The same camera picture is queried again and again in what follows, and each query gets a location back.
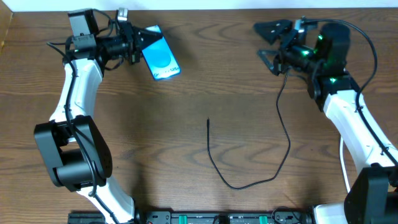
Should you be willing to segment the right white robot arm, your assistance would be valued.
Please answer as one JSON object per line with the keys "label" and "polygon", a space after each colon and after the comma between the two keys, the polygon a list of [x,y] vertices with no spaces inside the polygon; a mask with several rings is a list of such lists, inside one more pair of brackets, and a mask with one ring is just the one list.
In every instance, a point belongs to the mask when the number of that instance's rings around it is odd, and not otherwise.
{"label": "right white robot arm", "polygon": [[346,69],[349,22],[334,19],[258,22],[254,30],[277,50],[260,50],[274,75],[290,69],[307,75],[307,91],[335,125],[358,177],[341,203],[313,207],[314,223],[396,223],[397,149],[365,104],[363,87]]}

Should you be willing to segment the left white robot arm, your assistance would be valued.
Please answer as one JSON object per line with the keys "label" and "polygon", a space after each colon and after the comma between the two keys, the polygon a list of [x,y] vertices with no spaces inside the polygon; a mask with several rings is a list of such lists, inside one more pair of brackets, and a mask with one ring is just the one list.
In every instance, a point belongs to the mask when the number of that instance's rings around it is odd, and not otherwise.
{"label": "left white robot arm", "polygon": [[106,223],[144,223],[145,218],[113,177],[111,152],[93,120],[96,94],[117,60],[138,63],[144,50],[162,38],[158,26],[132,25],[120,8],[100,29],[94,9],[68,13],[72,35],[60,51],[65,82],[58,105],[34,139],[53,184],[86,197]]}

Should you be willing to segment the blue Galaxy smartphone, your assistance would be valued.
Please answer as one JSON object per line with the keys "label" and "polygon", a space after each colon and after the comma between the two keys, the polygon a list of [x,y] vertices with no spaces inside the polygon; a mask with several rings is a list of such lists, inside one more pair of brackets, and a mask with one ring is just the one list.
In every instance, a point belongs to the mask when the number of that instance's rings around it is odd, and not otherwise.
{"label": "blue Galaxy smartphone", "polygon": [[165,37],[150,44],[142,53],[154,80],[168,79],[181,73]]}

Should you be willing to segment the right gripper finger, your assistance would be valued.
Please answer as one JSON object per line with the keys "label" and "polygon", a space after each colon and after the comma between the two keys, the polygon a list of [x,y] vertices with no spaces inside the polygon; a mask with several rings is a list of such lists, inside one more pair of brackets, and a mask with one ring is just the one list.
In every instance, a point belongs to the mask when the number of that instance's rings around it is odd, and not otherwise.
{"label": "right gripper finger", "polygon": [[278,51],[259,49],[257,55],[273,75],[280,74],[280,58]]}
{"label": "right gripper finger", "polygon": [[289,33],[292,28],[292,21],[282,19],[271,22],[257,22],[253,25],[253,28],[268,44],[273,44],[277,39]]}

